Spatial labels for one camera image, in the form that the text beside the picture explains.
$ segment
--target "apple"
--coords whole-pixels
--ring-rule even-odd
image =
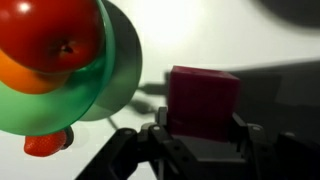
[[[1,0],[0,49],[42,73],[73,72],[104,44],[96,0]]]

